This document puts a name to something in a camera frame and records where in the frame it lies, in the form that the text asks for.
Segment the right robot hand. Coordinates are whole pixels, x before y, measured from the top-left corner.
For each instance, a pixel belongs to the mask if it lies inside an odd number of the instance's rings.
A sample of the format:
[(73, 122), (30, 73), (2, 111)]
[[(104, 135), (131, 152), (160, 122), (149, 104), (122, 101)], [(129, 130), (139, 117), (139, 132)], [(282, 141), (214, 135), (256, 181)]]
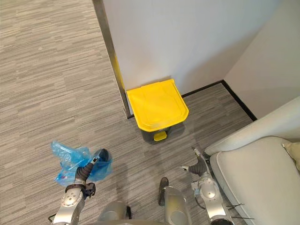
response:
[(206, 162), (206, 158), (197, 148), (195, 147), (191, 147), (191, 148), (196, 155), (197, 163), (192, 166), (181, 165), (180, 168), (190, 173), (196, 174), (199, 177), (202, 177), (204, 174), (210, 174), (210, 170)]

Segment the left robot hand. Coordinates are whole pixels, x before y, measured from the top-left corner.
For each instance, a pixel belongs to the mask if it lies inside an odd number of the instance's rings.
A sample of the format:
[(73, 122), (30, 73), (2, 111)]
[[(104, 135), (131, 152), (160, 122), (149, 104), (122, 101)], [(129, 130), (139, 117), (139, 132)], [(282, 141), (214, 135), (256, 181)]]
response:
[(86, 166), (78, 167), (75, 173), (74, 183), (86, 183), (86, 180), (90, 176), (90, 173), (97, 161), (98, 158), (94, 157)]

